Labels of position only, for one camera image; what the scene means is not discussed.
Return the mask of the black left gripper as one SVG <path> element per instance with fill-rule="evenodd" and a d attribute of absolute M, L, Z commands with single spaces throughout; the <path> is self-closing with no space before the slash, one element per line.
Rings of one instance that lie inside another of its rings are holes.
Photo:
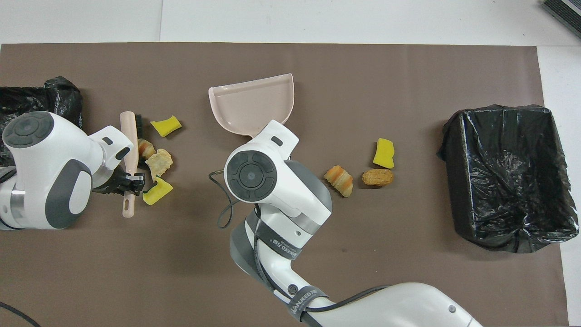
<path fill-rule="evenodd" d="M 132 184 L 125 186 L 125 180 Z M 93 188 L 94 193 L 99 194 L 120 194 L 129 193 L 140 195 L 144 187 L 144 174 L 125 174 L 123 169 L 115 169 L 110 178 L 101 186 Z"/>

